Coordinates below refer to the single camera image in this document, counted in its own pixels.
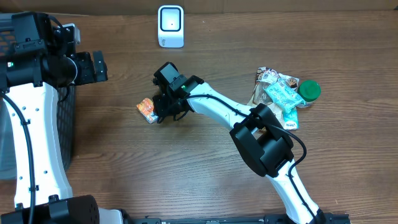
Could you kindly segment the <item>orange snack packet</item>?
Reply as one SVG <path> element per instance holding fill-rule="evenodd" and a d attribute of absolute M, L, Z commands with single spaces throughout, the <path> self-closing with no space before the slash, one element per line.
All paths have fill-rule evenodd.
<path fill-rule="evenodd" d="M 145 117 L 149 124 L 152 124 L 158 120 L 158 116 L 154 111 L 154 103 L 149 98 L 144 98 L 139 104 L 136 105 L 140 114 Z"/>

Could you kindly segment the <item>brown pastry bag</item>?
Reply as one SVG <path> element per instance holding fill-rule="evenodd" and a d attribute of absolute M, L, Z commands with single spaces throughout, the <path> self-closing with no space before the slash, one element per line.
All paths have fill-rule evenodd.
<path fill-rule="evenodd" d="M 274 113 L 280 124 L 284 127 L 282 109 L 278 107 L 265 92 L 265 88 L 267 88 L 270 84 L 275 83 L 278 78 L 283 79 L 286 84 L 294 91 L 298 88 L 298 78 L 284 75 L 269 67 L 259 67 L 256 72 L 254 90 L 252 97 L 248 102 L 248 106 L 256 107 L 259 103 L 267 105 Z"/>

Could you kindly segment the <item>teal white snack packet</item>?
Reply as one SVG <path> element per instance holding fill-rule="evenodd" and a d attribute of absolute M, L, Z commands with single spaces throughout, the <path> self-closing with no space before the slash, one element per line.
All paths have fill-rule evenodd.
<path fill-rule="evenodd" d="M 265 92 L 285 113 L 290 113 L 296 106 L 305 104 L 305 100 L 281 78 L 265 88 Z"/>

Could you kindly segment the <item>green white tissue pack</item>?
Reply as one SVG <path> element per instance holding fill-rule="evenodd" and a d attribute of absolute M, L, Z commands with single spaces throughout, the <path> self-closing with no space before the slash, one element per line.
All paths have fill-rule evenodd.
<path fill-rule="evenodd" d="M 289 112 L 283 111 L 284 129 L 297 130 L 299 128 L 299 119 L 297 109 L 293 108 Z"/>

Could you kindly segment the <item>green lid jar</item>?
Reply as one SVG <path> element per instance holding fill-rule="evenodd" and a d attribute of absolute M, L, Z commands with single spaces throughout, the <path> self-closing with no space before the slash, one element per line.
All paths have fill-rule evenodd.
<path fill-rule="evenodd" d="M 298 104 L 297 106 L 299 108 L 308 108 L 312 106 L 321 95 L 321 86 L 314 80 L 305 80 L 297 88 L 297 93 L 304 100 L 304 103 Z"/>

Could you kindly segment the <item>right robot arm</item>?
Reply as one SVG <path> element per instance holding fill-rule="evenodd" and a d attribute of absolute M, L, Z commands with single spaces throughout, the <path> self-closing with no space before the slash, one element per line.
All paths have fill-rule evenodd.
<path fill-rule="evenodd" d="M 155 73 L 153 82 L 160 93 L 153 97 L 158 122 L 171 116 L 180 120 L 189 111 L 203 114 L 228 129 L 240 156 L 257 175 L 267 177 L 288 218 L 294 223 L 325 223 L 320 207 L 310 198 L 294 159 L 294 142 L 301 140 L 285 130 L 271 109 L 259 104 L 250 107 L 218 93 L 197 76 L 189 78 L 166 62 Z"/>

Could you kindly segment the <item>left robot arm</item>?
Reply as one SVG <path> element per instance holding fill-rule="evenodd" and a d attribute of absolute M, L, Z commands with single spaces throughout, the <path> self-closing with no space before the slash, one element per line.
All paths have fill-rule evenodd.
<path fill-rule="evenodd" d="M 15 210 L 1 222 L 127 223 L 122 211 L 99 208 L 92 195 L 73 195 L 58 136 L 58 90 L 105 82 L 102 52 L 77 52 L 77 27 L 42 12 L 2 14 L 1 32 L 13 36 L 1 56 L 1 98 L 17 167 Z"/>

